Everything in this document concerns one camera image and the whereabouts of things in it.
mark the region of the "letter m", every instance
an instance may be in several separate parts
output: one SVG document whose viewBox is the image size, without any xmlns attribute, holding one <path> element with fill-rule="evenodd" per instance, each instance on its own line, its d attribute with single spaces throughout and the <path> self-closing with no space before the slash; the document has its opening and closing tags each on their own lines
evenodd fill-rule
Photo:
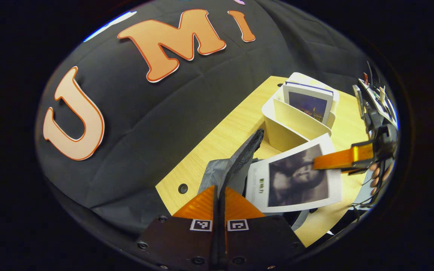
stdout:
<svg viewBox="0 0 434 271">
<path fill-rule="evenodd" d="M 179 61 L 168 58 L 165 47 L 186 60 L 193 60 L 194 36 L 199 42 L 198 52 L 209 55 L 225 48 L 210 24 L 206 10 L 187 10 L 180 16 L 179 27 L 175 28 L 156 20 L 143 21 L 123 30 L 118 38 L 129 38 L 137 46 L 150 70 L 149 82 L 158 82 L 179 68 Z"/>
</svg>

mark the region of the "orange letter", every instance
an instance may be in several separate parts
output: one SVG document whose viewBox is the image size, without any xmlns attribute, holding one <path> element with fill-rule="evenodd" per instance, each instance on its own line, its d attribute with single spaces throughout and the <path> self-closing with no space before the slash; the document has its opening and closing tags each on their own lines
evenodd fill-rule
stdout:
<svg viewBox="0 0 434 271">
<path fill-rule="evenodd" d="M 73 160 L 85 160 L 98 148 L 103 139 L 105 123 L 98 107 L 83 93 L 75 81 L 78 67 L 72 67 L 63 77 L 55 91 L 55 101 L 63 99 L 81 119 L 85 127 L 79 139 L 69 137 L 53 119 L 53 108 L 48 108 L 43 122 L 43 137 L 62 154 Z"/>
<path fill-rule="evenodd" d="M 247 25 L 246 19 L 244 19 L 244 14 L 242 12 L 238 11 L 227 11 L 227 13 L 234 17 L 235 21 L 237 22 L 237 25 L 241 29 L 242 32 L 242 40 L 246 43 L 250 43 L 251 41 L 255 41 L 255 36 L 250 31 L 249 26 Z"/>
<path fill-rule="evenodd" d="M 186 60 L 193 60 L 194 36 L 199 41 L 198 52 L 201 55 L 225 48 L 225 41 L 219 38 L 207 14 L 206 10 L 184 11 L 178 28 L 155 20 L 143 21 L 120 32 L 118 38 L 133 41 L 150 68 L 147 80 L 155 83 L 179 68 L 179 61 L 168 58 L 162 46 Z"/>
</svg>

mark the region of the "black and white portrait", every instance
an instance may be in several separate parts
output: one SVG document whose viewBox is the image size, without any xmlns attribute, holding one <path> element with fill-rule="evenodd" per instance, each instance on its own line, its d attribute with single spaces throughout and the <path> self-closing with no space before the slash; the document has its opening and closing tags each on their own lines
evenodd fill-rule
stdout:
<svg viewBox="0 0 434 271">
<path fill-rule="evenodd" d="M 329 197 L 326 171 L 313 170 L 312 161 L 321 156 L 319 145 L 269 163 L 268 207 L 289 206 Z"/>
</svg>

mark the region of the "holder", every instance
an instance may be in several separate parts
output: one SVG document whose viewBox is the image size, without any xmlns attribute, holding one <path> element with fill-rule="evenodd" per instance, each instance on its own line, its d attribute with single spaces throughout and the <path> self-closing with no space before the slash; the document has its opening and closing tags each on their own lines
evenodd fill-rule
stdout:
<svg viewBox="0 0 434 271">
<path fill-rule="evenodd" d="M 288 81 L 332 91 L 333 103 L 327 123 L 324 125 L 301 110 L 285 103 L 283 87 L 279 87 L 262 106 L 262 114 L 265 119 L 269 144 L 280 151 L 292 149 L 326 132 L 331 136 L 331 128 L 334 120 L 336 120 L 336 108 L 339 103 L 339 92 L 336 89 L 312 77 L 294 72 Z"/>
</svg>

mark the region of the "cable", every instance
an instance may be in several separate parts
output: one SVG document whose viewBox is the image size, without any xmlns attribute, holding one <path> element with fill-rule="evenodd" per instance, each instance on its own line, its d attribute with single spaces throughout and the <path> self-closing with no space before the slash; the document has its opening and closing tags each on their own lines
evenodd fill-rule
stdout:
<svg viewBox="0 0 434 271">
<path fill-rule="evenodd" d="M 361 204 L 363 205 L 364 202 L 367 202 L 368 200 L 372 199 L 375 195 L 377 195 L 379 193 L 379 191 L 381 191 L 381 189 L 384 187 L 384 184 L 388 181 L 388 180 L 383 180 L 382 179 L 383 176 L 384 176 L 384 163 L 385 163 L 385 161 L 381 161 L 380 162 L 380 169 L 379 169 L 379 179 L 382 182 L 381 183 L 381 187 L 379 187 L 379 189 L 377 189 L 376 192 L 371 197 L 369 197 L 369 198 L 367 198 L 364 201 L 359 202 L 359 203 L 353 202 L 352 204 L 349 205 L 350 207 L 355 208 L 358 205 L 361 205 Z"/>
<path fill-rule="evenodd" d="M 369 180 L 367 180 L 363 185 L 369 183 L 369 181 L 372 180 L 372 179 L 373 179 L 373 178 L 369 178 Z"/>
</svg>

